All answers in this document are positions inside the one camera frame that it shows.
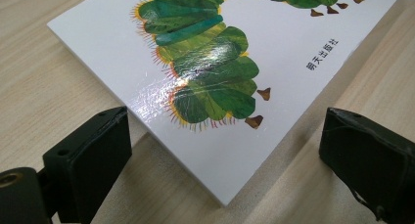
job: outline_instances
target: green caterpillar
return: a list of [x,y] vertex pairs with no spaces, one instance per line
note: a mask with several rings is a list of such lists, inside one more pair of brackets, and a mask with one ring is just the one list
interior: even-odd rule
[[[330,8],[338,0],[273,1],[312,9],[320,5]],[[134,18],[142,22],[142,34],[157,45],[155,62],[169,67],[175,82],[169,98],[172,120],[202,129],[209,121],[217,127],[217,123],[233,123],[236,118],[258,128],[263,117],[251,117],[255,110],[253,94],[256,91],[267,101],[270,88],[257,90],[254,78],[259,69],[247,56],[247,37],[223,22],[219,14],[223,2],[148,0],[134,9]]]

